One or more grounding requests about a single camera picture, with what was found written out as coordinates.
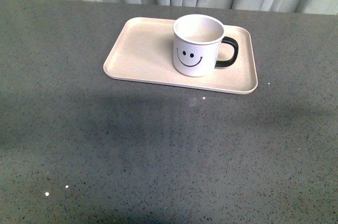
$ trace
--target tray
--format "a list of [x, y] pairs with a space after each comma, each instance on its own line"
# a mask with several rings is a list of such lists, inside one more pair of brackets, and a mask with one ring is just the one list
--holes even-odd
[[[245, 95], [258, 85], [250, 33], [228, 26], [226, 36], [237, 40], [236, 62], [214, 69], [207, 76], [193, 78], [180, 74], [173, 64], [174, 20], [137, 17], [123, 27], [108, 58], [104, 72], [113, 79], [155, 83]], [[232, 47], [221, 45], [218, 60], [229, 59]]]

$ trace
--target speckled countertop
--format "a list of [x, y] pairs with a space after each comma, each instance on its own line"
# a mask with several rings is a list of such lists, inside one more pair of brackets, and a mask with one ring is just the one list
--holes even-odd
[[[338, 222], [338, 16], [0, 8], [0, 223]], [[253, 93], [104, 74], [128, 19], [190, 13], [251, 33]]]

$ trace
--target white mug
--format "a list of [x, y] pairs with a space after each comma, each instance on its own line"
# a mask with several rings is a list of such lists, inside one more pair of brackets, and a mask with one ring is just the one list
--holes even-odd
[[[201, 14], [185, 15], [175, 21], [173, 29], [173, 62], [180, 73], [201, 77], [212, 72], [215, 67], [228, 67], [235, 63], [238, 43], [225, 36], [224, 26], [217, 19]], [[233, 47], [231, 59], [217, 60], [221, 43]]]

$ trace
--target smiley face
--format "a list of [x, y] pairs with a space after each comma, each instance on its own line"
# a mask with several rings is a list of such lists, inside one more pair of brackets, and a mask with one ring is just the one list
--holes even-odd
[[[193, 65], [191, 65], [191, 66], [190, 66], [190, 65], [187, 65], [187, 64], [183, 63], [182, 60], [180, 59], [179, 49], [178, 49], [178, 48], [176, 48], [176, 49], [177, 49], [177, 57], [179, 58], [180, 63], [181, 63], [182, 65], [186, 66], [186, 67], [195, 67], [195, 66], [197, 66], [197, 65], [202, 61], [202, 58], [203, 58], [203, 57], [200, 57], [200, 59], [198, 60], [197, 63], [195, 63], [195, 64], [193, 64]], [[190, 53], [190, 55], [187, 55], [187, 53], [186, 53], [185, 51], [183, 51], [183, 52], [182, 52], [182, 55], [183, 55], [183, 56], [189, 56], [189, 57], [191, 58], [191, 61], [192, 61], [192, 62], [197, 61], [196, 59], [194, 59], [194, 57], [195, 57], [194, 53]]]

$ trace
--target smiley face mouth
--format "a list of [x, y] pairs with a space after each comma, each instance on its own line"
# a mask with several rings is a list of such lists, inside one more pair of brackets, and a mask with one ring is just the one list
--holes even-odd
[[193, 64], [192, 66], [188, 66], [187, 64], [185, 64], [185, 63], [183, 63], [183, 62], [181, 61], [180, 56], [179, 56], [179, 49], [178, 49], [178, 48], [176, 48], [176, 49], [177, 49], [177, 57], [179, 58], [180, 63], [182, 63], [182, 65], [184, 65], [184, 66], [186, 66], [186, 67], [195, 67], [195, 66], [197, 66], [197, 65], [201, 62], [201, 60], [202, 60], [202, 58], [203, 58], [203, 57], [200, 57], [200, 61], [199, 61], [199, 62], [197, 62], [196, 64]]

